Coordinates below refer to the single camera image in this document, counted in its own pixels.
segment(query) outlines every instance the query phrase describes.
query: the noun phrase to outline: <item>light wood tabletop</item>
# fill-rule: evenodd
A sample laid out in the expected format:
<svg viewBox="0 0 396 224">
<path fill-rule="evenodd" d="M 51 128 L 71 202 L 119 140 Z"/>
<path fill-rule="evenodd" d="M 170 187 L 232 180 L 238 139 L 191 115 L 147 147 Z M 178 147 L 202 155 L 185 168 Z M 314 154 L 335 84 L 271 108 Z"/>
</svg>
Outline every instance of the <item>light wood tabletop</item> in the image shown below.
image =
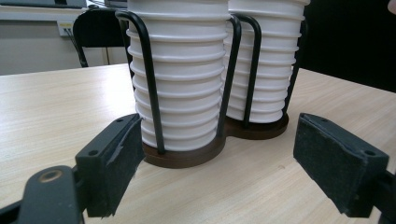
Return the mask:
<svg viewBox="0 0 396 224">
<path fill-rule="evenodd" d="M 376 223 L 340 215 L 293 158 L 299 114 L 329 119 L 390 155 L 396 94 L 300 70 L 288 129 L 271 140 L 228 137 L 213 160 L 186 169 L 143 161 L 114 217 L 87 223 Z M 134 113 L 127 64 L 0 77 L 0 207 L 36 172 L 75 165 L 112 120 Z"/>
</svg>

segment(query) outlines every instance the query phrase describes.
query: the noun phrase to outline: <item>brown round base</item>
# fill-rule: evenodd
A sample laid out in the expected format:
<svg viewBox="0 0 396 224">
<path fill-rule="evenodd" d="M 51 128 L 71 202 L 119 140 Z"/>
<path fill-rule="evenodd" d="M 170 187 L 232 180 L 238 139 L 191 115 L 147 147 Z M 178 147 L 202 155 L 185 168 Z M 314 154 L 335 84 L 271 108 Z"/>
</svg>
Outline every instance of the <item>brown round base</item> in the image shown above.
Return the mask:
<svg viewBox="0 0 396 224">
<path fill-rule="evenodd" d="M 285 114 L 282 118 L 272 123 L 249 123 L 248 128 L 243 128 L 243 121 L 226 118 L 224 130 L 227 136 L 234 136 L 249 140 L 265 140 L 280 136 L 286 131 L 289 116 Z"/>
<path fill-rule="evenodd" d="M 225 139 L 225 136 L 215 137 L 204 147 L 192 151 L 166 151 L 164 154 L 159 154 L 157 148 L 143 143 L 143 150 L 146 154 L 145 161 L 156 166 L 174 169 L 200 165 L 220 154 L 224 148 Z"/>
<path fill-rule="evenodd" d="M 156 166 L 173 169 L 200 165 L 220 154 L 227 136 L 249 140 L 274 138 L 286 131 L 288 123 L 289 116 L 286 114 L 276 122 L 249 123 L 248 128 L 244 129 L 241 120 L 226 118 L 224 124 L 225 136 L 215 137 L 208 145 L 192 151 L 166 151 L 164 154 L 159 154 L 157 148 L 143 143 L 143 150 L 146 154 L 145 161 Z"/>
</svg>

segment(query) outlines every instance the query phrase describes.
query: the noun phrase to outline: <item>chair backrest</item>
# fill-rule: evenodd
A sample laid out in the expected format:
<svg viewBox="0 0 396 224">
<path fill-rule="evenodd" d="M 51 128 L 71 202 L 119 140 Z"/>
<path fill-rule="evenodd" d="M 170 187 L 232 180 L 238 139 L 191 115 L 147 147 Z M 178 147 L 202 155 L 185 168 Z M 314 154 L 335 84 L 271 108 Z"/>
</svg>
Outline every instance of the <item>chair backrest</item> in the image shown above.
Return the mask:
<svg viewBox="0 0 396 224">
<path fill-rule="evenodd" d="M 73 36 L 82 67 L 88 67 L 83 48 L 124 47 L 131 63 L 132 56 L 127 51 L 130 41 L 125 33 L 128 25 L 125 21 L 119 22 L 115 12 L 111 8 L 90 9 L 76 18 Z"/>
</svg>

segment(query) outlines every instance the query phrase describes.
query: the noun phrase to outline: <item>electrical outlet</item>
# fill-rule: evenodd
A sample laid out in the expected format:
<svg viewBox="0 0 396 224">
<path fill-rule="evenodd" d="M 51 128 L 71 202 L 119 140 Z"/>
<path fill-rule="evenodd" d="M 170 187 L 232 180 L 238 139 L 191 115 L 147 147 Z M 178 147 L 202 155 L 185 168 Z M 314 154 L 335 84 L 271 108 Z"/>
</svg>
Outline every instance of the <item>electrical outlet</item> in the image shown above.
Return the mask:
<svg viewBox="0 0 396 224">
<path fill-rule="evenodd" d="M 58 30 L 60 36 L 68 36 L 66 30 L 73 34 L 73 22 L 72 21 L 58 21 Z"/>
</svg>

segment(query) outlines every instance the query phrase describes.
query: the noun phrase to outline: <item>cup stack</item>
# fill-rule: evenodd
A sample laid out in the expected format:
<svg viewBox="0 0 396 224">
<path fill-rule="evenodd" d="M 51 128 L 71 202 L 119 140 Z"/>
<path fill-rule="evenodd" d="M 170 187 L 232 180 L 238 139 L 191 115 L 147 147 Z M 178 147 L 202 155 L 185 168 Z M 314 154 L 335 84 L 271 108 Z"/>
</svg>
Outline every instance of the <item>cup stack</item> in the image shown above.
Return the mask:
<svg viewBox="0 0 396 224">
<path fill-rule="evenodd" d="M 216 136 L 228 0 L 129 0 L 148 28 L 165 149 L 190 151 Z M 143 142 L 157 147 L 140 39 L 130 26 L 136 112 Z"/>
<path fill-rule="evenodd" d="M 282 118 L 287 89 L 290 84 L 294 54 L 301 36 L 304 7 L 310 0 L 230 0 L 230 13 L 253 17 L 262 28 L 257 78 L 254 87 L 250 122 L 270 123 Z M 224 40 L 228 64 L 232 44 L 232 26 L 227 25 L 229 36 Z M 254 33 L 251 26 L 242 23 L 242 39 L 235 67 L 227 117 L 243 120 L 248 92 L 248 77 L 253 52 Z"/>
</svg>

